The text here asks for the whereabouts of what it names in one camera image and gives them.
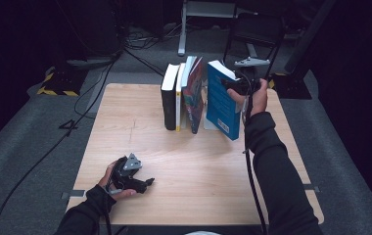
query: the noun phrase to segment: right hand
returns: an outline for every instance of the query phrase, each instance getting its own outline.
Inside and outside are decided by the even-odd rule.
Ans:
[[[266,109],[266,104],[268,100],[267,91],[266,91],[267,81],[265,79],[260,79],[259,82],[260,82],[260,88],[253,95],[253,108],[251,109],[251,116],[261,113],[261,112],[265,112],[265,109]],[[238,94],[233,89],[228,89],[227,92],[229,96],[232,98],[232,100],[237,102],[239,106],[241,107],[243,106],[245,96]]]

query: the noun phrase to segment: left hand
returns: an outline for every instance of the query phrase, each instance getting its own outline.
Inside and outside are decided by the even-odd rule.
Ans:
[[[100,185],[101,187],[105,188],[107,183],[108,183],[108,180],[109,178],[111,177],[111,174],[112,174],[112,171],[113,171],[113,167],[114,165],[116,164],[116,161],[109,164],[107,166],[107,170],[106,170],[106,173],[104,174],[104,176],[101,178],[100,182],[98,182],[98,185]],[[120,199],[123,199],[123,198],[126,198],[126,197],[129,197],[129,196],[132,196],[134,194],[136,194],[137,192],[134,190],[134,189],[125,189],[125,190],[122,190],[121,192],[117,193],[117,194],[114,194],[114,195],[110,195],[114,200],[118,201]]]

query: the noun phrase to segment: blue book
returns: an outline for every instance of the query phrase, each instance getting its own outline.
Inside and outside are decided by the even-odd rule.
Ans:
[[[208,111],[207,119],[231,140],[239,137],[240,108],[229,97],[221,79],[237,80],[235,73],[220,61],[208,63]]]

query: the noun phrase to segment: black book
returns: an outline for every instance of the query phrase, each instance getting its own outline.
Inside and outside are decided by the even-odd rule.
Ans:
[[[176,129],[176,77],[178,70],[178,65],[169,64],[161,86],[164,126],[167,130]]]

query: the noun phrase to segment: standing book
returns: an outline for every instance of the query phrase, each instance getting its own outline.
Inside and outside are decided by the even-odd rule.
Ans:
[[[182,77],[185,65],[185,63],[180,63],[179,72],[177,73],[176,78],[176,131],[180,131],[181,119],[183,115]]]
[[[164,126],[167,130],[176,129],[176,77],[178,70],[178,65],[169,64],[161,86]]]
[[[226,92],[221,79],[236,81],[235,73],[220,61],[208,63],[207,119],[231,140],[239,137],[240,109]]]
[[[198,133],[199,124],[204,110],[204,101],[202,99],[202,71],[203,62],[202,57],[197,58],[186,77],[186,86],[182,87],[182,93],[186,111],[190,120],[192,133]]]

